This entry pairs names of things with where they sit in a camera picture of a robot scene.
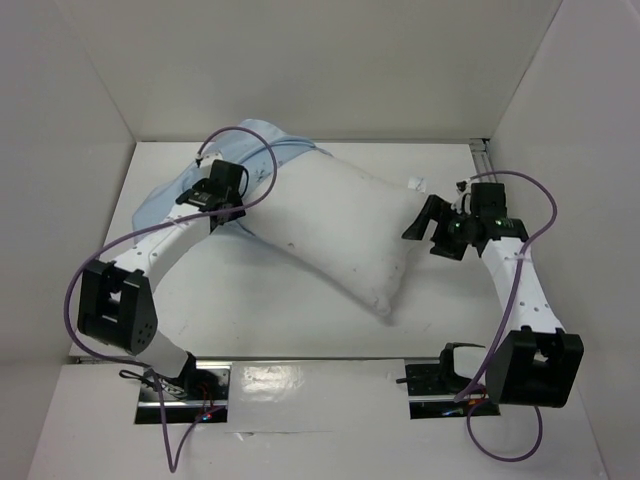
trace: light blue fabric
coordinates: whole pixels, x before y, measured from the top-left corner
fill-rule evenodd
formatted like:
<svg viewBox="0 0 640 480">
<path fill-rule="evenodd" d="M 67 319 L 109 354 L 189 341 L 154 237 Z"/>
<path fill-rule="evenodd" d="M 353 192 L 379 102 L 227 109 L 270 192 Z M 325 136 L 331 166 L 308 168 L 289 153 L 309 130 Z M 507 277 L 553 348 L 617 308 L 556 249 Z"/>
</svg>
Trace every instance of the light blue fabric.
<svg viewBox="0 0 640 480">
<path fill-rule="evenodd" d="M 273 149 L 278 168 L 310 150 L 320 150 L 304 137 L 294 137 L 263 120 L 244 120 L 241 127 L 248 128 L 264 138 Z M 239 163 L 249 172 L 247 193 L 273 173 L 273 163 L 266 147 L 257 138 L 244 132 L 231 131 L 221 136 L 205 150 L 204 154 L 220 152 L 227 162 Z M 193 162 L 175 180 L 156 187 L 133 214 L 133 229 L 140 230 L 160 223 L 171 211 L 178 196 L 203 178 L 202 171 Z"/>
</svg>

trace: white wall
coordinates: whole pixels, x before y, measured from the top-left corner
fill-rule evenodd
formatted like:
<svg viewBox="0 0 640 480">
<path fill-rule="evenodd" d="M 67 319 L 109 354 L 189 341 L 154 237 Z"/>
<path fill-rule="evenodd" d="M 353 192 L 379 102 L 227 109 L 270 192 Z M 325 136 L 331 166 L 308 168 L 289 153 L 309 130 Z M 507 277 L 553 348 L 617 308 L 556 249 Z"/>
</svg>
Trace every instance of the white wall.
<svg viewBox="0 0 640 480">
<path fill-rule="evenodd" d="M 317 139 L 498 124 L 560 0 L 56 0 L 134 135 L 267 118 Z"/>
<path fill-rule="evenodd" d="M 104 238 L 133 138 L 52 0 L 0 15 L 0 477 L 25 478 L 69 340 L 62 300 Z"/>
<path fill-rule="evenodd" d="M 497 168 L 558 199 L 534 248 L 543 285 L 586 356 L 579 386 L 612 479 L 640 469 L 640 15 L 624 0 L 564 0 L 491 141 Z M 510 182 L 515 213 L 549 208 Z"/>
</svg>

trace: table surface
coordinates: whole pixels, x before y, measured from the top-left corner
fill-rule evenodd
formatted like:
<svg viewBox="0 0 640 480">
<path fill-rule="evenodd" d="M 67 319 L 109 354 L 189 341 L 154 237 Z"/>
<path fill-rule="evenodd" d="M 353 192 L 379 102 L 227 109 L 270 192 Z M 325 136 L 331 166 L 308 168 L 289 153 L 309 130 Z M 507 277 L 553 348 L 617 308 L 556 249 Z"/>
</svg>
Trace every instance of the table surface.
<svg viewBox="0 0 640 480">
<path fill-rule="evenodd" d="M 531 459 L 505 464 L 471 443 L 464 420 L 410 420 L 402 360 L 234 363 L 226 424 L 196 427 L 178 473 L 158 425 L 135 425 L 138 384 L 118 365 L 62 368 L 30 480 L 291 479 L 525 480 L 606 478 L 582 401 L 543 409 Z M 535 440 L 528 407 L 474 418 L 491 451 L 516 456 Z M 173 451 L 186 425 L 170 425 Z"/>
<path fill-rule="evenodd" d="M 427 192 L 445 198 L 455 198 L 455 182 L 475 173 L 464 144 L 320 145 L 398 185 L 424 177 Z M 136 208 L 154 187 L 175 178 L 197 147 L 137 145 L 107 240 L 131 231 Z M 299 260 L 218 229 L 158 286 L 160 328 L 182 348 L 212 358 L 425 357 L 437 356 L 447 342 L 489 341 L 501 310 L 484 265 L 473 251 L 459 263 L 429 255 L 429 246 L 425 241 L 411 252 L 393 313 L 383 320 Z M 83 352 L 74 346 L 71 355 Z"/>
</svg>

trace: purple cable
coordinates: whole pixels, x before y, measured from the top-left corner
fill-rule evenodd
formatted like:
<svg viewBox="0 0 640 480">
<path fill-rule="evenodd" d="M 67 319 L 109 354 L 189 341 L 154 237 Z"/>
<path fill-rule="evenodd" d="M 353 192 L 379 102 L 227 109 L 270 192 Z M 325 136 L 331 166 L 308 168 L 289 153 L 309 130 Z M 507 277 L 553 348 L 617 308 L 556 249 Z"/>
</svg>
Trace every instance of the purple cable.
<svg viewBox="0 0 640 480">
<path fill-rule="evenodd" d="M 495 171 L 492 171 L 492 172 L 480 173 L 478 175 L 475 175 L 475 176 L 471 177 L 471 180 L 475 180 L 477 178 L 486 177 L 486 176 L 489 176 L 489 175 L 511 175 L 511 176 L 515 176 L 515 177 L 524 178 L 525 180 L 529 181 L 530 183 L 533 183 L 536 187 L 538 187 L 542 191 L 542 193 L 544 193 L 546 195 L 547 199 L 549 199 L 549 203 L 551 204 L 551 218 L 549 219 L 549 221 L 540 230 L 538 230 L 536 233 L 534 233 L 529 238 L 529 240 L 527 240 L 524 243 L 524 245 L 522 245 L 522 248 L 520 249 L 520 255 L 524 255 L 524 253 L 531 246 L 531 244 L 536 239 L 538 239 L 543 233 L 545 233 L 547 230 L 549 230 L 553 226 L 553 224 L 556 222 L 556 218 L 558 217 L 558 204 L 557 204 L 555 198 L 553 198 L 553 195 L 551 194 L 551 192 L 544 185 L 542 185 L 535 178 L 527 175 L 526 173 L 516 172 L 514 170 L 495 170 Z M 470 393 L 472 393 L 475 390 L 477 390 L 478 388 L 480 388 L 480 383 L 479 383 L 480 377 L 482 377 L 482 375 L 486 372 L 487 367 L 489 365 L 489 362 L 491 362 L 491 358 L 493 357 L 493 355 L 495 354 L 496 350 L 498 349 L 498 345 L 500 344 L 500 340 L 502 339 L 504 331 L 507 328 L 507 323 L 509 323 L 509 317 L 511 316 L 511 312 L 513 311 L 513 306 L 514 306 L 515 301 L 516 301 L 516 295 L 518 293 L 518 287 L 520 286 L 520 278 L 522 277 L 522 264 L 523 264 L 522 262 L 523 262 L 522 258 L 518 258 L 517 265 L 516 265 L 516 273 L 515 273 L 514 278 L 513 278 L 513 286 L 511 287 L 511 292 L 509 293 L 509 299 L 507 300 L 507 305 L 506 305 L 506 307 L 504 309 L 504 313 L 502 315 L 502 321 L 500 322 L 500 326 L 498 327 L 498 330 L 496 332 L 496 336 L 494 337 L 493 342 L 491 343 L 491 346 L 489 347 L 489 350 L 487 351 L 487 355 L 484 357 L 484 360 L 480 364 L 480 368 L 478 368 L 478 371 L 476 372 L 476 374 L 473 377 L 473 379 L 471 379 L 471 381 L 469 382 L 469 385 L 467 385 L 467 387 L 464 390 L 462 390 L 461 392 L 459 392 L 455 396 L 454 402 L 462 401 L 464 399 L 464 397 L 466 397 Z M 478 404 L 474 405 L 469 410 L 469 412 L 467 414 L 467 430 L 469 432 L 469 436 L 471 437 L 471 440 L 476 445 L 476 447 L 478 447 L 480 449 L 480 451 L 482 453 L 484 453 L 485 455 L 488 455 L 489 457 L 491 457 L 491 458 L 493 458 L 495 460 L 499 460 L 501 462 L 521 462 L 523 460 L 526 460 L 526 459 L 532 457 L 533 454 L 536 453 L 536 451 L 540 447 L 540 443 L 542 442 L 542 429 L 543 428 L 542 428 L 542 415 L 540 413 L 540 409 L 538 407 L 535 407 L 535 406 L 533 407 L 535 409 L 535 411 L 536 411 L 536 416 L 538 417 L 538 438 L 536 439 L 536 443 L 531 448 L 531 450 L 529 450 L 524 455 L 521 455 L 519 457 L 508 458 L 508 457 L 500 457 L 498 455 L 495 455 L 495 454 L 489 452 L 487 449 L 485 449 L 482 445 L 480 445 L 480 442 L 478 442 L 478 440 L 476 439 L 475 435 L 473 434 L 473 431 L 471 430 L 471 416 L 473 415 L 473 412 L 475 411 L 475 409 L 478 408 L 483 403 L 485 403 L 485 402 L 478 403 Z"/>
<path fill-rule="evenodd" d="M 174 463 L 173 460 L 172 460 L 172 455 L 171 455 L 171 445 L 169 444 L 169 432 L 168 432 L 168 429 L 167 429 L 167 414 L 166 414 L 165 406 L 164 406 L 164 397 L 162 395 L 162 384 L 160 383 L 160 379 L 158 378 L 158 375 L 150 368 L 149 365 L 147 365 L 145 363 L 138 362 L 138 361 L 132 360 L 132 359 L 122 359 L 122 358 L 118 358 L 118 357 L 112 357 L 112 356 L 109 356 L 109 355 L 104 355 L 102 353 L 96 352 L 95 350 L 87 347 L 84 343 L 82 343 L 82 340 L 80 340 L 80 338 L 76 335 L 76 332 L 74 331 L 73 326 L 71 324 L 71 295 L 73 294 L 73 290 L 74 290 L 76 284 L 78 283 L 78 280 L 79 280 L 80 276 L 82 275 L 82 272 L 84 271 L 86 266 L 91 261 L 93 261 L 94 259 L 100 257 L 100 255 L 102 255 L 106 251 L 112 249 L 116 245 L 119 245 L 119 244 L 121 244 L 123 242 L 126 242 L 127 240 L 130 240 L 130 239 L 132 239 L 134 237 L 137 237 L 138 235 L 145 235 L 147 233 L 156 232 L 158 230 L 163 230 L 165 228 L 169 228 L 169 227 L 175 226 L 178 223 L 184 223 L 184 222 L 188 222 L 190 220 L 196 220 L 198 218 L 212 217 L 212 216 L 216 216 L 216 215 L 228 215 L 230 213 L 235 213 L 235 212 L 240 212 L 240 211 L 243 211 L 243 210 L 248 210 L 251 207 L 255 207 L 257 204 L 259 204 L 265 198 L 267 198 L 267 196 L 271 193 L 271 190 L 273 190 L 273 187 L 274 187 L 274 185 L 276 183 L 276 177 L 277 177 L 277 172 L 278 172 L 278 162 L 277 162 L 277 159 L 276 159 L 276 155 L 275 155 L 273 149 L 271 148 L 271 145 L 269 145 L 269 143 L 264 138 L 262 138 L 260 135 L 258 135 L 253 130 L 249 130 L 248 128 L 244 128 L 244 127 L 236 127 L 236 126 L 234 126 L 234 127 L 224 127 L 224 128 L 219 129 L 219 130 L 216 130 L 211 135 L 209 135 L 209 137 L 200 146 L 200 148 L 198 149 L 198 155 L 202 154 L 202 151 L 206 148 L 207 144 L 213 138 L 217 137 L 221 133 L 229 132 L 229 131 L 232 131 L 232 130 L 245 132 L 245 133 L 248 133 L 250 135 L 253 135 L 258 140 L 260 140 L 260 142 L 262 142 L 264 144 L 265 148 L 269 152 L 269 155 L 271 156 L 271 161 L 273 162 L 273 175 L 271 176 L 271 183 L 269 184 L 269 187 L 267 188 L 267 190 L 259 198 L 255 199 L 254 201 L 249 202 L 246 205 L 243 205 L 241 207 L 225 208 L 225 209 L 221 209 L 221 210 L 215 210 L 215 211 L 212 211 L 212 212 L 195 213 L 193 215 L 188 215 L 186 217 L 182 217 L 182 218 L 176 219 L 175 221 L 172 221 L 172 222 L 160 223 L 158 225 L 153 225 L 151 227 L 143 228 L 141 230 L 128 233 L 126 235 L 123 235 L 120 238 L 116 238 L 115 240 L 109 242 L 104 247 L 102 247 L 99 250 L 97 250 L 96 252 L 94 252 L 91 256 L 89 256 L 89 258 L 87 258 L 84 262 L 82 262 L 80 267 L 78 267 L 76 272 L 71 277 L 71 281 L 69 282 L 69 286 L 67 287 L 67 293 L 64 296 L 64 305 L 63 305 L 64 326 L 67 329 L 67 333 L 69 334 L 69 337 L 71 337 L 71 340 L 73 341 L 73 343 L 75 343 L 78 347 L 80 347 L 82 350 L 84 350 L 86 353 L 88 353 L 92 357 L 98 358 L 100 360 L 106 360 L 108 362 L 114 362 L 114 363 L 124 363 L 126 365 L 134 365 L 134 366 L 137 366 L 137 367 L 150 369 L 151 374 L 153 376 L 153 380 L 154 380 L 155 386 L 156 386 L 156 390 L 158 391 L 158 396 L 159 396 L 159 399 L 160 399 L 160 419 L 161 419 L 161 423 L 162 423 L 162 435 L 164 437 L 164 445 L 165 445 L 165 450 L 167 452 L 167 463 L 169 464 L 169 470 L 171 471 L 171 473 L 175 473 L 176 469 L 178 468 L 178 460 L 180 458 L 180 451 L 182 450 L 182 446 L 183 446 L 187 436 L 189 435 L 189 433 L 191 433 L 191 431 L 195 428 L 195 426 L 199 422 L 202 421 L 202 419 L 204 418 L 205 415 L 211 413 L 212 411 L 215 411 L 216 409 L 209 410 L 208 412 L 205 412 L 203 415 L 198 416 L 196 418 L 196 420 L 191 424 L 191 426 L 187 429 L 187 431 L 182 436 L 182 439 L 180 440 L 180 444 L 178 446 L 178 450 L 177 450 L 177 453 L 176 453 L 176 459 L 175 459 L 175 463 Z"/>
</svg>

